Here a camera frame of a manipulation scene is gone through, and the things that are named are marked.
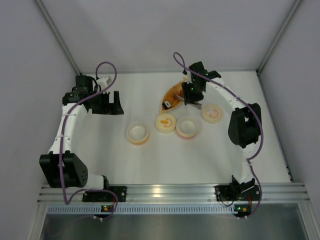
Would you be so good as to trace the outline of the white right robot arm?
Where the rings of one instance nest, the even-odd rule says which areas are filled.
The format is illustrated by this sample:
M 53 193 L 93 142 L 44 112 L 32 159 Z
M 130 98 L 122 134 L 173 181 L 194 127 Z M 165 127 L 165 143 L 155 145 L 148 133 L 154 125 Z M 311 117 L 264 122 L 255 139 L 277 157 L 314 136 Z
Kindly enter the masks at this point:
M 254 183 L 252 160 L 260 153 L 264 142 L 260 105 L 245 102 L 225 84 L 217 71 L 207 71 L 201 61 L 184 67 L 183 73 L 187 72 L 190 76 L 181 84 L 184 104 L 204 110 L 200 101 L 205 95 L 215 98 L 230 116 L 227 135 L 236 147 L 231 180 L 242 185 Z

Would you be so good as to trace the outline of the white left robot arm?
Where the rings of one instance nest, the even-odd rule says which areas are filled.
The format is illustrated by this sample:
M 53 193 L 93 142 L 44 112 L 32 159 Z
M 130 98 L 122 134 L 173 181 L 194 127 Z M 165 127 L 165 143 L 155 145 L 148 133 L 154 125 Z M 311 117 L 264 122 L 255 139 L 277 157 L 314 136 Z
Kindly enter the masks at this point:
M 88 75 L 75 78 L 75 86 L 62 98 L 62 116 L 52 146 L 47 154 L 39 158 L 39 165 L 51 188 L 83 188 L 107 190 L 109 181 L 104 175 L 89 173 L 84 160 L 76 154 L 80 133 L 88 113 L 96 115 L 122 115 L 120 93 L 98 93 L 102 87 L 109 87 L 112 80 L 99 80 Z

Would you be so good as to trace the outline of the fried chicken piece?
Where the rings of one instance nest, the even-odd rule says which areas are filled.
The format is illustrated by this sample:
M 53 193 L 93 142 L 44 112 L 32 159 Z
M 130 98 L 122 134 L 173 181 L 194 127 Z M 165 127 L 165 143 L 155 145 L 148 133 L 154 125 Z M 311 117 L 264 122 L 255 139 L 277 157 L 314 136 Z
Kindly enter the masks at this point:
M 181 101 L 181 102 L 184 102 L 184 97 L 183 96 L 180 96 L 179 94 L 177 93 L 174 93 L 173 94 L 173 98 L 177 101 Z

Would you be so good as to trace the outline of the black white sushi piece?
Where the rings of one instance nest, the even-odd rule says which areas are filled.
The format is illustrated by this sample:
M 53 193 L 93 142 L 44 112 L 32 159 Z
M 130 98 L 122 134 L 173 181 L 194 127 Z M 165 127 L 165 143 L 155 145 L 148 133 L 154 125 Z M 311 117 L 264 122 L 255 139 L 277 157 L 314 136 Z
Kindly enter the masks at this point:
M 172 108 L 172 104 L 168 100 L 162 102 L 161 105 L 164 110 L 169 110 Z

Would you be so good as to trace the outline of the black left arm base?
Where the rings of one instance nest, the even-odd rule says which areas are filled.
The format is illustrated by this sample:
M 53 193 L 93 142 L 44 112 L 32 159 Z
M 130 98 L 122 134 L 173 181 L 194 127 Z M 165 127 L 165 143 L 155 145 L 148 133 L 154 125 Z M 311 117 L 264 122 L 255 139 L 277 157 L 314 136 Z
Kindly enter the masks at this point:
M 84 203 L 126 202 L 127 187 L 124 185 L 112 185 L 107 190 L 89 190 L 82 195 Z

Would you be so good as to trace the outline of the metal serving tongs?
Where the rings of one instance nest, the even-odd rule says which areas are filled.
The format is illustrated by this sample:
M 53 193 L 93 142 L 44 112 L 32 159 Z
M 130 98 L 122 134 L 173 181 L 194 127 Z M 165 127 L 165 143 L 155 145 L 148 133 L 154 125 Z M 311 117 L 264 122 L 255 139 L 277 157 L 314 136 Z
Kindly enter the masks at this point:
M 175 92 L 177 94 L 179 94 L 181 97 L 183 97 L 183 91 L 180 91 L 179 93 L 178 92 Z M 188 105 L 192 106 L 192 107 L 195 107 L 196 109 L 198 110 L 201 110 L 202 109 L 202 104 L 199 103 L 199 102 L 190 102 Z

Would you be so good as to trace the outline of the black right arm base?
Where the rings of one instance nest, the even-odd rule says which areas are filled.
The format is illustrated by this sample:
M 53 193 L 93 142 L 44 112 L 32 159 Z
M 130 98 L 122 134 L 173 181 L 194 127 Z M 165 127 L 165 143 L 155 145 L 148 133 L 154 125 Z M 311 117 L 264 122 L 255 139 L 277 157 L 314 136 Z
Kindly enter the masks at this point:
M 258 201 L 261 197 L 261 190 L 258 185 L 251 186 L 247 189 L 237 187 L 234 184 L 217 185 L 214 187 L 214 191 L 218 201 L 228 204 L 232 201 L 248 202 L 249 197 L 252 201 Z

